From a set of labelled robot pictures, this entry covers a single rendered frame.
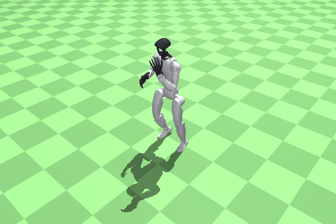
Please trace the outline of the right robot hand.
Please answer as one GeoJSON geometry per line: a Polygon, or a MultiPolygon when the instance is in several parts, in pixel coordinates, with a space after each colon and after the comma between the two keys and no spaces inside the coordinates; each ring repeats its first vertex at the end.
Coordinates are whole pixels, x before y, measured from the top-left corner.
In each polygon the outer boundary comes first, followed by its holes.
{"type": "Polygon", "coordinates": [[[147,72],[145,75],[141,76],[141,79],[139,80],[140,86],[143,88],[143,84],[145,83],[146,79],[149,79],[150,72],[147,72]]]}

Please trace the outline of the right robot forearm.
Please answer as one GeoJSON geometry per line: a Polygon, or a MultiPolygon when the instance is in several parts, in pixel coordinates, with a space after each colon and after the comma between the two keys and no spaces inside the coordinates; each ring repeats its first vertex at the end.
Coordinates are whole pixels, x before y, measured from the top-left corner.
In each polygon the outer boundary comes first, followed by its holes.
{"type": "MultiPolygon", "coordinates": [[[[155,62],[154,62],[154,63],[155,63],[155,62]]],[[[155,64],[155,65],[156,65],[156,64],[155,64]]],[[[154,67],[154,65],[153,65],[153,67],[154,67]]],[[[149,74],[149,78],[151,78],[151,77],[154,75],[154,73],[155,73],[155,71],[153,70],[152,67],[150,68],[150,70],[149,70],[148,72],[150,72],[150,74],[149,74]]]]}

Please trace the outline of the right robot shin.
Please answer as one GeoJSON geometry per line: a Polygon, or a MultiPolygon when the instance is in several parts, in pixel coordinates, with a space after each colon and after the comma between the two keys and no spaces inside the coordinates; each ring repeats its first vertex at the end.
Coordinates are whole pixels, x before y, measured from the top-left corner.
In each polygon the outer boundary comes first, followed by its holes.
{"type": "MultiPolygon", "coordinates": [[[[157,120],[154,120],[154,121],[155,121],[160,127],[164,128],[165,130],[166,130],[166,129],[169,130],[169,128],[168,128],[168,126],[167,126],[167,124],[166,124],[166,120],[165,120],[165,118],[163,118],[161,122],[159,122],[159,121],[157,121],[157,120]]],[[[166,130],[166,131],[167,131],[167,130],[166,130]]]]}

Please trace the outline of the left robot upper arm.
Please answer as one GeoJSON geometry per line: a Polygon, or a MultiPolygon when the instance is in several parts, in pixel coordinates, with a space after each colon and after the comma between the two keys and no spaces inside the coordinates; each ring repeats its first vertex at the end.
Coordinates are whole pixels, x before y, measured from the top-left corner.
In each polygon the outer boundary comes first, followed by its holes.
{"type": "MultiPolygon", "coordinates": [[[[179,63],[177,63],[176,61],[172,61],[171,70],[172,70],[172,76],[171,76],[172,84],[176,85],[176,89],[177,89],[179,73],[181,71],[181,65],[179,63]]],[[[169,90],[169,91],[171,91],[171,90],[169,90]]]]}

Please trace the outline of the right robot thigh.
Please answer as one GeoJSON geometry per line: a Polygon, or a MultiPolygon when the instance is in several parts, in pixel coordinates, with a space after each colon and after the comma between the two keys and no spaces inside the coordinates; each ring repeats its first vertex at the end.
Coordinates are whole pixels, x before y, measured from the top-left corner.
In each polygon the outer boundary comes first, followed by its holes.
{"type": "Polygon", "coordinates": [[[161,108],[163,105],[163,88],[159,88],[155,91],[153,102],[152,102],[152,113],[155,120],[161,122],[164,115],[161,113],[161,108]]]}

